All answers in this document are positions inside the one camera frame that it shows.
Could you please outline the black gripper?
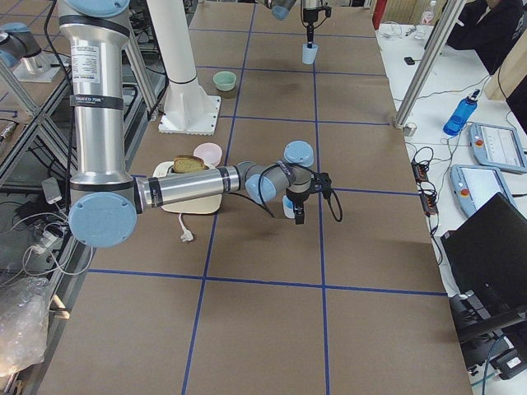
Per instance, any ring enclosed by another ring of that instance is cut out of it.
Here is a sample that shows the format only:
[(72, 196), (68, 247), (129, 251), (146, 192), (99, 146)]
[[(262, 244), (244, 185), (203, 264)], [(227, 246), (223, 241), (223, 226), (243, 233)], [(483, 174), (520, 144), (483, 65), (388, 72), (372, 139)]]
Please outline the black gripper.
[(306, 29), (306, 47), (313, 48), (314, 45), (314, 25), (319, 20), (319, 8), (303, 8), (301, 13), (301, 21)]
[(305, 223), (305, 209), (304, 202), (311, 195), (311, 187), (303, 191), (293, 191), (291, 188), (286, 189), (287, 199), (291, 202), (291, 207), (294, 210), (294, 219), (296, 225), (303, 225)]

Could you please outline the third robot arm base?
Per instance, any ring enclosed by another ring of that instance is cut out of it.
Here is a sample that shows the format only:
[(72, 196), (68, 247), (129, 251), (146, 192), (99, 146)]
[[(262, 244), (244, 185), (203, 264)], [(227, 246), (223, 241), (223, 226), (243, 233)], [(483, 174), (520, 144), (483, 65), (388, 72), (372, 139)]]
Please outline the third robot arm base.
[(58, 72), (51, 56), (21, 22), (1, 26), (1, 60), (20, 82), (51, 83)]

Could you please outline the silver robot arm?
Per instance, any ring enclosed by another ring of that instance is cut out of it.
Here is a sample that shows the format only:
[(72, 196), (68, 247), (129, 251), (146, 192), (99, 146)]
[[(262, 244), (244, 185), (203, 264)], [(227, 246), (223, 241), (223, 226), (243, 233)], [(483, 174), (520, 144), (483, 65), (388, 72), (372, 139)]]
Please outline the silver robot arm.
[[(71, 45), (72, 88), (78, 169), (71, 178), (68, 223), (87, 246), (124, 242), (148, 207), (245, 190), (257, 203), (284, 193), (297, 223), (317, 190), (314, 152), (303, 141), (289, 143), (283, 158), (269, 166), (245, 161), (161, 178), (135, 179), (124, 159), (122, 52), (132, 28), (126, 1), (61, 1), (59, 27)], [(184, 7), (153, 1), (149, 10), (169, 79), (161, 130), (214, 132), (220, 98), (199, 85)]]
[[(297, 0), (256, 0), (271, 11), (279, 21), (284, 21), (290, 14)], [(301, 24), (305, 28), (306, 47), (315, 47), (315, 30), (331, 17), (332, 7), (326, 1), (300, 1)]]

